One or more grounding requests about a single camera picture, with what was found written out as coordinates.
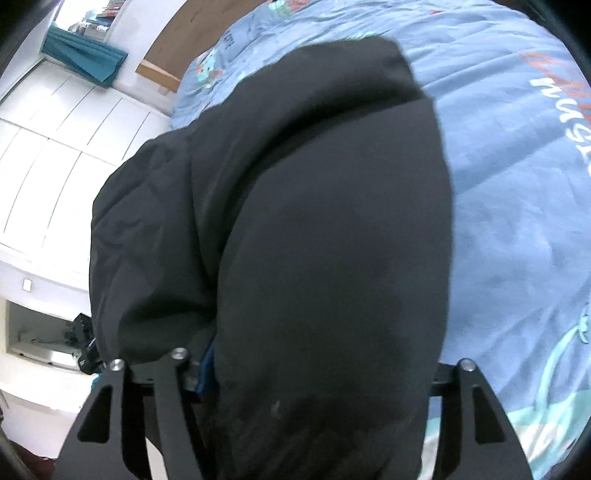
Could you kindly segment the black puffer coat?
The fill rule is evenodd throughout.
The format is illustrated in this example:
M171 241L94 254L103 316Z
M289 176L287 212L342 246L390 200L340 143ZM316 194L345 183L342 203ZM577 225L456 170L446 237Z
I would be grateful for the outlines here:
M399 47L291 51L100 190L98 350L211 353L201 432L219 479L414 479L452 213L433 103Z

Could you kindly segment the white wardrobe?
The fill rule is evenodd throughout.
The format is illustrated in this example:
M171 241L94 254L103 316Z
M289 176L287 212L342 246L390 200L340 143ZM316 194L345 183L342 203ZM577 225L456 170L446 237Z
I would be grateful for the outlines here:
M92 204L107 178L165 132L161 112L42 62L1 102L1 259L88 288Z

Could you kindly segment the left teal curtain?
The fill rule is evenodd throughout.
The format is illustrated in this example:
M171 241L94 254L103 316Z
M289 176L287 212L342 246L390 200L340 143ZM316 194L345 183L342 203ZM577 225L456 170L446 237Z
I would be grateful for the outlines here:
M111 88L127 53L97 40L63 30L52 24L41 52L87 81Z

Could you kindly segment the blue cartoon bed cover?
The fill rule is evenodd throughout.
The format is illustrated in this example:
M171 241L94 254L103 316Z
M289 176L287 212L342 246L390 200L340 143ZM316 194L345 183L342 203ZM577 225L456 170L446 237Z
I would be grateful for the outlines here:
M269 1L190 55L172 128L308 44L396 42L436 108L455 191L444 362L481 368L537 479L590 475L590 88L495 1Z

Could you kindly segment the wooden headboard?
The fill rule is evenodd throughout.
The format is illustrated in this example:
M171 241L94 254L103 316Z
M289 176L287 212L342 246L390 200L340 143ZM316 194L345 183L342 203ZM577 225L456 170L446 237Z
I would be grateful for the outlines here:
M190 0L168 21L135 72L177 92L190 62L214 46L229 26L262 5L256 0Z

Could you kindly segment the row of books on shelf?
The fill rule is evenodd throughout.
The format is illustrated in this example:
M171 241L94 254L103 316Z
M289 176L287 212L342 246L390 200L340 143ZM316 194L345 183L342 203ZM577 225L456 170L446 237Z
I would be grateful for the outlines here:
M104 5L88 10L80 21L68 27L68 31L104 42L114 21L124 10L126 3L126 0L110 0Z

